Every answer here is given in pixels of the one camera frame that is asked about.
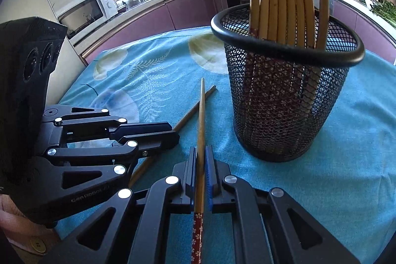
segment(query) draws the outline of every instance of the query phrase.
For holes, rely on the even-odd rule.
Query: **basket rim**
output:
[[[242,4],[227,8],[216,14],[210,23],[213,34],[224,43],[241,48],[247,52],[276,58],[302,65],[311,65],[321,68],[347,68],[360,63],[365,56],[364,44],[360,37],[351,28],[333,16],[329,20],[344,28],[356,41],[356,48],[352,51],[329,52],[314,48],[303,48],[291,45],[282,45],[265,39],[258,39],[248,35],[237,34],[225,29],[221,19],[236,10],[249,8],[249,4]]]

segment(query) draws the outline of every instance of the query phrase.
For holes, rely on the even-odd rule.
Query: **fern pattern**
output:
[[[125,90],[139,107],[141,121],[153,122],[161,114],[172,92],[174,82],[169,74],[163,73],[177,60],[166,60],[172,48],[159,58],[146,61],[132,61],[122,69],[122,77],[129,81]]]

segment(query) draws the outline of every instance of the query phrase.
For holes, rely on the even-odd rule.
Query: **yellow shell print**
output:
[[[194,61],[207,71],[227,74],[224,43],[211,31],[198,33],[190,38],[189,50]]]
[[[125,48],[115,48],[104,54],[97,62],[94,68],[94,80],[100,81],[107,77],[107,72],[115,69],[127,56],[128,51]]]

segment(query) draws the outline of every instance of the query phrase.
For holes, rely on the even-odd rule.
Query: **mesh pencil holder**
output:
[[[330,16],[326,50],[257,39],[248,35],[248,4],[218,13],[211,28],[224,42],[239,142],[266,161],[301,156],[326,121],[349,67],[364,58],[359,36]]]

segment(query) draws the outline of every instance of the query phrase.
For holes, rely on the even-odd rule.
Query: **microwave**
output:
[[[67,38],[75,45],[117,13],[114,0],[74,0],[55,15],[59,23],[67,26]]]

